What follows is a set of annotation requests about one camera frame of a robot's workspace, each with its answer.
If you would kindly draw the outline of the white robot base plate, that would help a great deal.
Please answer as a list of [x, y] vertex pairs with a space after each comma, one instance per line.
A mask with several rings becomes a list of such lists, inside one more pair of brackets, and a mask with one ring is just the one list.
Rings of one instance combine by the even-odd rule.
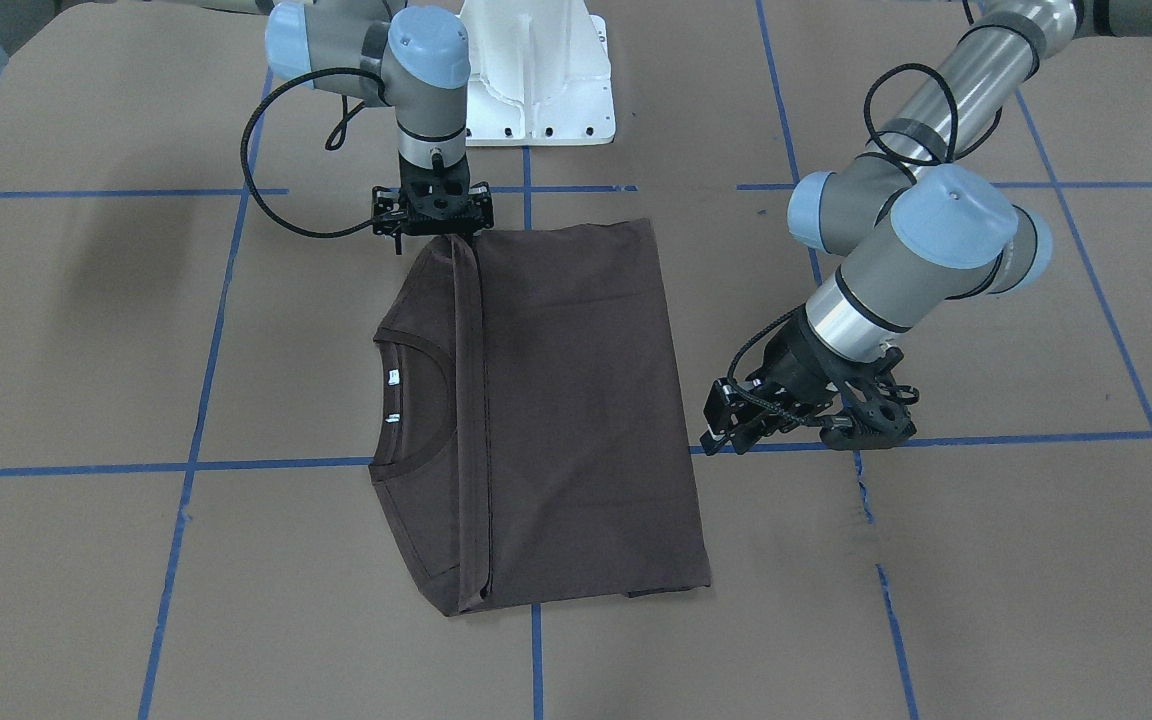
[[585, 1], [467, 1], [468, 146], [596, 146], [616, 137], [605, 20]]

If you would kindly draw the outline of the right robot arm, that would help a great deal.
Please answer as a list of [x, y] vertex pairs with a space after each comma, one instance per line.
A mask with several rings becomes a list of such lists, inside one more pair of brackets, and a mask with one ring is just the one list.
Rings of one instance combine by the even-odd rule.
[[471, 242], [494, 223], [488, 183], [467, 160], [470, 46], [465, 24], [440, 6], [401, 1], [206, 1], [204, 9], [265, 18], [270, 70], [282, 79], [253, 109], [238, 142], [248, 192], [274, 217], [251, 168], [256, 124], [280, 96], [306, 86], [338, 94], [342, 114], [326, 147], [343, 145], [362, 109], [396, 114], [399, 183], [371, 192], [357, 232], [401, 242], [453, 236]]

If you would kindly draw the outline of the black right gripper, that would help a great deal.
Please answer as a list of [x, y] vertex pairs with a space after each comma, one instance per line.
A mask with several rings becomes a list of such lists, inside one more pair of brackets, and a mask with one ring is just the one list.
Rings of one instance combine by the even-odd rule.
[[449, 247], [473, 249], [479, 232], [495, 222], [488, 183], [470, 181], [468, 165], [440, 170], [401, 165], [397, 188], [372, 188], [371, 232], [391, 237], [448, 234]]

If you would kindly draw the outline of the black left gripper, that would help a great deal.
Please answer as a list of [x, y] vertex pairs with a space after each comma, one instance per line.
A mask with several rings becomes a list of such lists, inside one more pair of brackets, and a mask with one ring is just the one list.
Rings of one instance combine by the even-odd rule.
[[832, 450], [881, 450], [916, 433], [914, 386], [896, 382], [904, 355], [888, 346], [877, 361], [846, 359], [814, 336], [803, 306], [780, 316], [732, 356], [704, 406], [704, 455], [730, 448], [737, 455], [763, 438], [794, 429], [818, 429]]

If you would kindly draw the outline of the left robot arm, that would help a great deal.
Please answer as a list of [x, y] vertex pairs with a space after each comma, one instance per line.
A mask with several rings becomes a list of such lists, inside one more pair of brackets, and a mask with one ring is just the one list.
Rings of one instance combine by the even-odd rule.
[[745, 454], [761, 439], [818, 429], [833, 450], [904, 445], [916, 432], [899, 347], [946, 300], [1000, 296], [1049, 264], [1043, 218], [963, 165], [1011, 92], [1075, 38], [1152, 37], [1152, 1], [987, 1], [940, 67], [887, 122], [861, 109], [867, 146], [844, 170], [799, 179], [791, 237], [840, 265], [804, 305], [755, 334], [758, 367], [732, 366], [710, 388], [705, 454]]

